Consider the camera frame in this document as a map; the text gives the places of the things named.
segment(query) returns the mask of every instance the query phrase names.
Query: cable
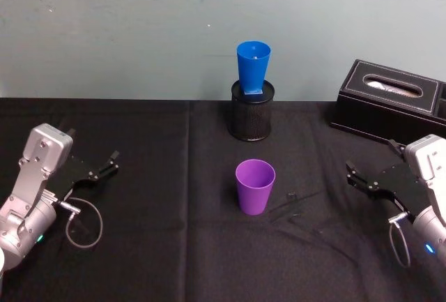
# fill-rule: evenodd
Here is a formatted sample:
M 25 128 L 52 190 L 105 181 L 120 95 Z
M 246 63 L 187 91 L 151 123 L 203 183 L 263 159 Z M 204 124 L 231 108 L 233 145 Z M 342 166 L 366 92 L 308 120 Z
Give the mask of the cable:
M 394 225 L 397 227 L 399 235 L 403 239 L 404 250 L 406 251 L 407 264 L 403 264 L 403 262 L 401 261 L 399 255 L 398 255 L 397 249 L 395 248 L 395 244 L 393 242 L 393 237 L 392 237 L 392 228 Z M 390 223 L 389 238 L 390 238 L 390 244 L 392 245 L 393 253 L 395 254 L 395 257 L 396 257 L 398 263 L 404 268 L 410 267 L 409 249 L 407 247 L 406 238 L 404 238 L 404 233 L 402 232 L 401 227 L 399 226 L 398 222 Z
M 88 245 L 80 245 L 80 244 L 76 243 L 75 241 L 73 241 L 73 240 L 71 239 L 71 237 L 70 237 L 70 233 L 69 233 L 68 231 L 69 231 L 69 228 L 70 228 L 70 223 L 72 222 L 72 218 L 74 217 L 73 215 L 70 216 L 70 219 L 68 220 L 67 225 L 65 226 L 65 234 L 66 234 L 66 236 L 67 236 L 67 238 L 68 238 L 68 240 L 70 241 L 71 244 L 73 244 L 74 246 L 76 246 L 76 247 L 78 247 L 78 248 L 92 248 L 94 245 L 96 245 L 97 243 L 99 243 L 99 240 L 100 240 L 101 237 L 102 237 L 102 229 L 103 229 L 103 227 L 104 227 L 104 224 L 103 224 L 103 222 L 102 222 L 102 216 L 100 215 L 100 212 L 99 212 L 98 208 L 96 208 L 91 202 L 88 202 L 88 201 L 85 200 L 85 199 L 80 199 L 80 198 L 78 198 L 78 197 L 70 197 L 70 198 L 68 198 L 68 200 L 69 200 L 69 199 L 73 199 L 73 200 L 75 200 L 75 201 L 79 201 L 79 202 L 83 202 L 83 203 L 85 203 L 85 204 L 88 204 L 88 205 L 91 206 L 91 208 L 93 208 L 94 211 L 98 214 L 98 217 L 99 217 L 99 225 L 100 225 L 100 227 L 99 227 L 99 236 L 98 236 L 98 238 L 97 238 L 94 242 L 92 242 L 91 244 L 88 244 Z

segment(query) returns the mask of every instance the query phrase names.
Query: wall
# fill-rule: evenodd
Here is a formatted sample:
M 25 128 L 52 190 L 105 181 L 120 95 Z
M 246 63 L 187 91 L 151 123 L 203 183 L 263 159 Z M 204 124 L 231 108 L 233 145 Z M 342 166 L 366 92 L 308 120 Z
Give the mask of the wall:
M 0 94 L 230 99 L 236 45 L 276 100 L 334 100 L 356 58 L 443 80 L 446 0 L 0 0 Z

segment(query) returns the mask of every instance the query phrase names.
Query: black leather tissue box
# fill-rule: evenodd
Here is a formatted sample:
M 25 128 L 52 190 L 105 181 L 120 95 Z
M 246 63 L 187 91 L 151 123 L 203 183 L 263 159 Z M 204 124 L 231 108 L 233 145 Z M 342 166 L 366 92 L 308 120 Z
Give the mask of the black leather tissue box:
M 446 137 L 445 83 L 356 60 L 339 90 L 330 125 L 402 145 L 431 133 Z

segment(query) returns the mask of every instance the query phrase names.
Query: table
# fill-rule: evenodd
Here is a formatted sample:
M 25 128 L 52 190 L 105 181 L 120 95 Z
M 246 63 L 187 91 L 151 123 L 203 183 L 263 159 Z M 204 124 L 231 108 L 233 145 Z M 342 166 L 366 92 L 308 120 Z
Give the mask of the table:
M 42 243 L 5 274 L 2 301 L 445 301 L 446 271 L 403 226 L 412 266 L 397 264 L 396 211 L 346 183 L 345 161 L 378 172 L 398 158 L 331 128 L 333 103 L 274 102 L 272 133 L 228 133 L 226 101 L 0 100 L 1 203 L 30 129 L 76 129 L 72 152 L 119 173 L 85 194 L 105 232 L 72 247 L 58 216 Z M 234 171 L 247 158 L 277 173 L 263 215 L 238 208 Z M 287 194 L 300 201 L 286 205 Z

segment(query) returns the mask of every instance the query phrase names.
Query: gray robot arm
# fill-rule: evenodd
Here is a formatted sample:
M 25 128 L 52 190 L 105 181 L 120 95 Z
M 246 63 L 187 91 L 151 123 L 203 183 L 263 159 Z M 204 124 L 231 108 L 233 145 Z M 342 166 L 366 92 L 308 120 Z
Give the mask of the gray robot arm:
M 66 161 L 72 138 L 48 125 L 35 127 L 19 160 L 20 172 L 13 191 L 0 209 L 0 248 L 4 270 L 16 267 L 38 238 L 56 219 L 54 193 L 45 190 L 48 179 Z M 74 214 L 79 209 L 59 204 Z
M 414 229 L 428 252 L 446 266 L 446 139 L 428 135 L 409 144 L 404 152 L 414 175 L 426 186 L 431 206 L 417 215 Z

